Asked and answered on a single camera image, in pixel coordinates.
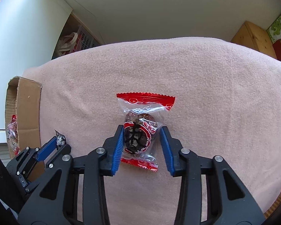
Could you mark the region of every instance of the pink blanket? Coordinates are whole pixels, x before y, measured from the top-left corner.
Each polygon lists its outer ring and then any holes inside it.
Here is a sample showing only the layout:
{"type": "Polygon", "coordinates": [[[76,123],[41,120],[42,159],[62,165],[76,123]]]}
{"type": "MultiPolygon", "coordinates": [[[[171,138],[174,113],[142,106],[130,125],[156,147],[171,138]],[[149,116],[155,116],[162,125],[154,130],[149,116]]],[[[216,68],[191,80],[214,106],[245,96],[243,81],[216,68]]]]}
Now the pink blanket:
{"type": "MultiPolygon", "coordinates": [[[[42,145],[56,129],[74,157],[86,155],[123,124],[116,93],[173,95],[165,124],[184,147],[223,156],[263,211],[281,191],[281,62],[269,56],[211,38],[149,40],[69,54],[23,76],[43,85],[42,145]]],[[[122,163],[105,178],[112,225],[173,224],[180,178],[160,144],[157,158],[158,172],[122,163]]]]}

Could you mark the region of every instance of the white wall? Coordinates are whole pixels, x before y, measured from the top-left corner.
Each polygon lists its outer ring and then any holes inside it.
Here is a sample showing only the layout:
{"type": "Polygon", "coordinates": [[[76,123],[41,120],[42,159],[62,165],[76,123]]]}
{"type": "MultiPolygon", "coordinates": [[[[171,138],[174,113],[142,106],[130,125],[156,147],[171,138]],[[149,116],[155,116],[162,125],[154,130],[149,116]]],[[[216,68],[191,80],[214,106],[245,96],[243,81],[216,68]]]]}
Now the white wall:
{"type": "Polygon", "coordinates": [[[230,41],[245,20],[267,29],[281,0],[66,0],[106,43],[203,36],[230,41]]]}
{"type": "Polygon", "coordinates": [[[64,0],[0,0],[0,129],[9,80],[51,60],[71,11],[64,0]]]}

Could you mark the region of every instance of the candy wrapper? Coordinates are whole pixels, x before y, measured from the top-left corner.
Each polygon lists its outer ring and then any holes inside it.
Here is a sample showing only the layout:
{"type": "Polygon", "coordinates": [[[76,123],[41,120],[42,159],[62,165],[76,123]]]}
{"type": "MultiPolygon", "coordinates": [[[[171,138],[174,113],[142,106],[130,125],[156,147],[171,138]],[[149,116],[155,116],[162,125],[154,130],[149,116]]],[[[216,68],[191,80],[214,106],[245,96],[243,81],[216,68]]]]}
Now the candy wrapper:
{"type": "Polygon", "coordinates": [[[19,142],[17,131],[17,116],[12,115],[10,123],[7,125],[6,139],[8,146],[13,150],[15,155],[19,154],[19,142]]]}
{"type": "Polygon", "coordinates": [[[56,130],[55,133],[56,133],[56,150],[58,150],[60,147],[66,144],[67,141],[66,141],[66,137],[63,134],[60,134],[56,130]]]}
{"type": "Polygon", "coordinates": [[[157,171],[158,131],[175,98],[152,93],[120,93],[117,98],[125,114],[121,161],[157,171]]]}

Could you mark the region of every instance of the dark food item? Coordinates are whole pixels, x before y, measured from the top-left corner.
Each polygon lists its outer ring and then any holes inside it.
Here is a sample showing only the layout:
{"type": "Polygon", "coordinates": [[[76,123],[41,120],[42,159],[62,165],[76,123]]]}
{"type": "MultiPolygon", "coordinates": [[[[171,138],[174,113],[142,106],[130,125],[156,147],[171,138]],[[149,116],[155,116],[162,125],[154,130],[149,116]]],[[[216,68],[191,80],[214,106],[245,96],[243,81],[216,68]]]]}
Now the dark food item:
{"type": "Polygon", "coordinates": [[[155,122],[154,117],[150,114],[137,114],[134,111],[130,111],[125,116],[125,122],[133,122],[133,126],[125,128],[124,131],[125,150],[131,154],[140,153],[146,147],[148,142],[148,138],[141,129],[141,125],[144,125],[144,122],[150,122],[153,127],[157,128],[157,123],[155,122]]]}

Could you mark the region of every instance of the green box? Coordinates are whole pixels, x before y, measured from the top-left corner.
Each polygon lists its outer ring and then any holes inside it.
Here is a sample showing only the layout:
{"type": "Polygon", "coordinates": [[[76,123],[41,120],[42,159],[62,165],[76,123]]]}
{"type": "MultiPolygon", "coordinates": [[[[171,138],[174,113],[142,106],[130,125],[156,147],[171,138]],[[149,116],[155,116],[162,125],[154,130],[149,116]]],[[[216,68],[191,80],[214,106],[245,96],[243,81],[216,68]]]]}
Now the green box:
{"type": "Polygon", "coordinates": [[[281,15],[273,22],[273,24],[266,30],[272,43],[281,40],[281,15]]]}

